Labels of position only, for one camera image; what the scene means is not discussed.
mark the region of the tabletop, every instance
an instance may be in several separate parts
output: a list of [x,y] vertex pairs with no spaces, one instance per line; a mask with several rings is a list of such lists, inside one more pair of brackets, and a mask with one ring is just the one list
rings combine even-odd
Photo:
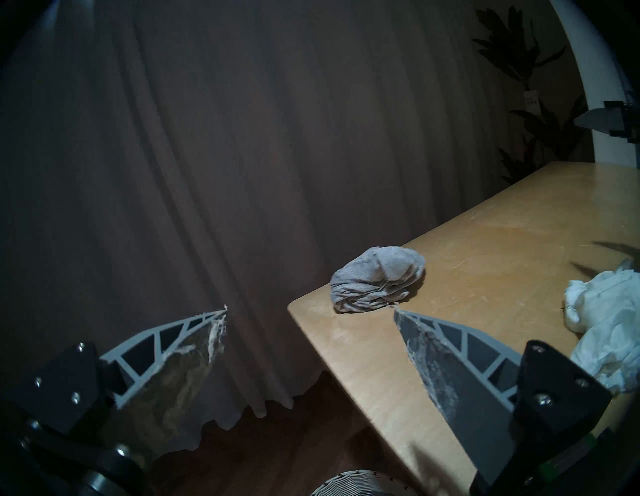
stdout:
[[[477,328],[522,353],[539,339],[570,355],[569,280],[614,270],[640,248],[640,171],[552,163],[405,246],[426,276],[400,308]],[[465,494],[475,468],[409,361],[394,309],[337,314],[328,285],[289,312],[373,427],[424,489]],[[614,398],[596,431],[615,427]]]

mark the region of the screw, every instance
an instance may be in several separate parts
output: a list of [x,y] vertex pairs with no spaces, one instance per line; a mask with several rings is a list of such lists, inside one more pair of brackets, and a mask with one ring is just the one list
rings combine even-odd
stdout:
[[538,393],[533,398],[535,398],[540,406],[551,406],[554,403],[547,393]]
[[130,455],[129,448],[124,444],[116,444],[115,450],[116,450],[116,453],[118,453],[120,456],[128,457]]

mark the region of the wall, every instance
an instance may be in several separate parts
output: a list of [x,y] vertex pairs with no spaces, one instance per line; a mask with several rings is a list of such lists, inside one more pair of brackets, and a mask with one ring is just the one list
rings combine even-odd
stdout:
[[[605,100],[627,101],[614,54],[591,21],[571,0],[550,0],[571,43],[589,109]],[[636,167],[636,148],[623,138],[593,133],[596,162]]]

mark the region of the crumpled white tissue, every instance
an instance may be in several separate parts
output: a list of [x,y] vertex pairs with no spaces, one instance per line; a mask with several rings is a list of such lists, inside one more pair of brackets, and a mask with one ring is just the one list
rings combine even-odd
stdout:
[[569,281],[567,327],[584,336],[571,360],[611,392],[631,391],[640,372],[640,273],[619,269]]

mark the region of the brown curtain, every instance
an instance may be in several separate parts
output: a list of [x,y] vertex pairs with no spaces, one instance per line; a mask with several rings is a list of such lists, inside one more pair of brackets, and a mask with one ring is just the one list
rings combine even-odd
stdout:
[[463,0],[54,4],[2,72],[3,380],[227,304],[174,447],[292,405],[321,364],[286,305],[502,186],[473,22]]

